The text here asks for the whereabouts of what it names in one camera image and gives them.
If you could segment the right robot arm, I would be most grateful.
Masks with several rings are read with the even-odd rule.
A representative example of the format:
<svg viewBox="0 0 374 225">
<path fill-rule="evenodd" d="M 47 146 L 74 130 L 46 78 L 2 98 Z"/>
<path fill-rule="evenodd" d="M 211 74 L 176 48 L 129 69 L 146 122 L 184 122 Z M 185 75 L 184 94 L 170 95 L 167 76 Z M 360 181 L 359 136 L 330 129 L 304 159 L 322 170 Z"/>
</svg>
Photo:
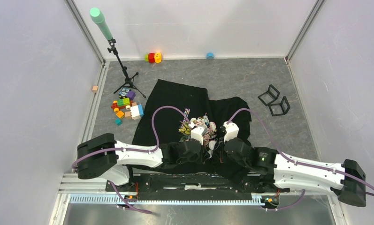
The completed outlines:
<svg viewBox="0 0 374 225">
<path fill-rule="evenodd" d="M 366 186 L 358 181 L 365 180 L 366 175 L 354 160 L 324 163 L 281 155 L 271 148 L 253 148 L 240 138 L 226 140 L 223 149 L 231 161 L 260 175 L 259 186 L 264 191 L 277 188 L 333 193 L 347 205 L 366 206 Z"/>
</svg>

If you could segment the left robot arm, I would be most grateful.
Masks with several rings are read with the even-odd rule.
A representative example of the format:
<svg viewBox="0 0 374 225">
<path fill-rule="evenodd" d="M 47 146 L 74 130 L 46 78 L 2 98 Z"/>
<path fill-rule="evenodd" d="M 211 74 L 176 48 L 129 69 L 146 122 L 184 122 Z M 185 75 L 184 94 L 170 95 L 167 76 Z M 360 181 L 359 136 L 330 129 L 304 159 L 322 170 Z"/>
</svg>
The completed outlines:
<svg viewBox="0 0 374 225">
<path fill-rule="evenodd" d="M 184 163 L 198 162 L 202 149 L 203 138 L 141 146 L 117 141 L 114 134 L 106 133 L 78 145 L 72 168 L 79 179 L 103 178 L 130 191 L 135 186 L 130 166 L 171 170 Z"/>
</svg>

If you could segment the black floral t-shirt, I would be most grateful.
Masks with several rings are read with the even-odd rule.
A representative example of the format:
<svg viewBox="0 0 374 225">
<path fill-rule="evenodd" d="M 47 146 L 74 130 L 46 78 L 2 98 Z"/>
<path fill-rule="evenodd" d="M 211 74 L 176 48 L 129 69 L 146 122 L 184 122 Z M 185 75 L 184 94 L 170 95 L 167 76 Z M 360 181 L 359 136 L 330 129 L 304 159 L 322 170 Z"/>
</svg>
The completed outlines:
<svg viewBox="0 0 374 225">
<path fill-rule="evenodd" d="M 152 117 L 161 144 L 179 142 L 182 139 L 183 134 L 179 128 L 185 119 L 179 112 L 174 109 L 162 109 L 157 114 L 154 113 L 159 107 L 166 105 L 178 108 L 190 119 L 207 116 L 209 121 L 217 126 L 217 138 L 224 137 L 220 129 L 224 122 L 238 109 L 248 108 L 247 102 L 240 97 L 210 100 L 205 88 L 158 80 L 145 104 L 145 112 L 137 126 L 132 144 L 143 146 L 156 144 L 151 124 Z M 233 160 L 220 161 L 218 153 L 203 165 L 188 162 L 172 169 L 156 167 L 153 170 L 170 174 L 216 173 L 234 183 L 240 183 L 249 172 L 249 169 Z"/>
</svg>

